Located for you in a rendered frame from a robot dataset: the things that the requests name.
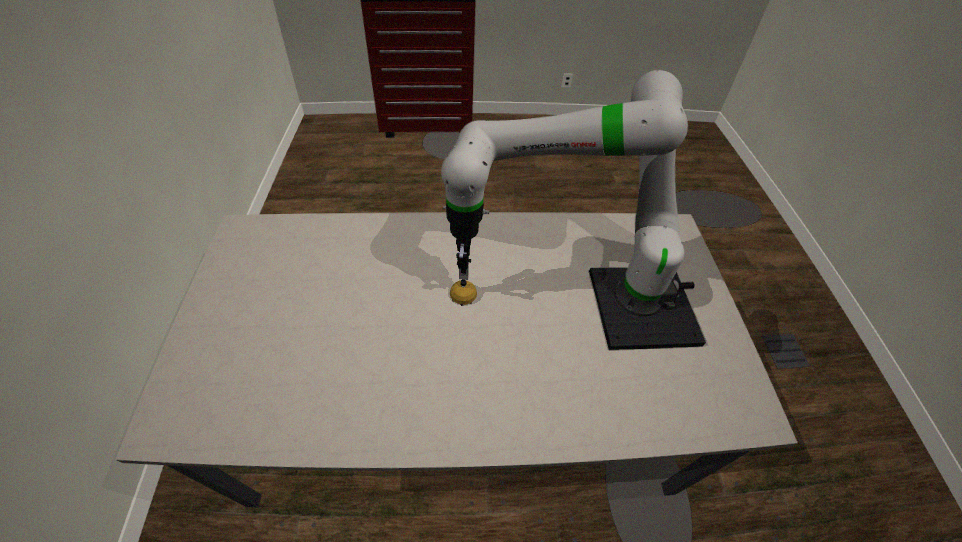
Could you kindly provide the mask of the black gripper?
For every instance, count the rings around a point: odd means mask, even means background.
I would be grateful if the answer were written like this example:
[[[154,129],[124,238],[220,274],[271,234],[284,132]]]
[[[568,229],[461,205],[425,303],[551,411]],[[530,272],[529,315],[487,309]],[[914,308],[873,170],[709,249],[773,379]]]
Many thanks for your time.
[[[469,263],[471,263],[471,259],[469,259],[471,239],[478,234],[478,230],[479,223],[469,228],[456,227],[450,223],[450,232],[456,238],[457,250],[459,251],[456,254],[459,279],[468,280]]]

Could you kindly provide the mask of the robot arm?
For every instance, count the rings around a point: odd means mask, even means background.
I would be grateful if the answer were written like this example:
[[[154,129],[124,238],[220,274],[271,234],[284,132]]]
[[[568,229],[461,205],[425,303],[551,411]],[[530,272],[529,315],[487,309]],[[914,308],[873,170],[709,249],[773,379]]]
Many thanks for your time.
[[[631,102],[468,123],[442,164],[447,220],[469,228],[489,214],[483,197],[493,161],[556,154],[639,156],[634,255],[615,298],[636,316],[653,315],[660,306],[673,309],[678,290],[695,287],[694,282],[672,280],[685,255],[675,190],[676,148],[688,130],[682,98],[679,80],[654,70],[637,80]]]

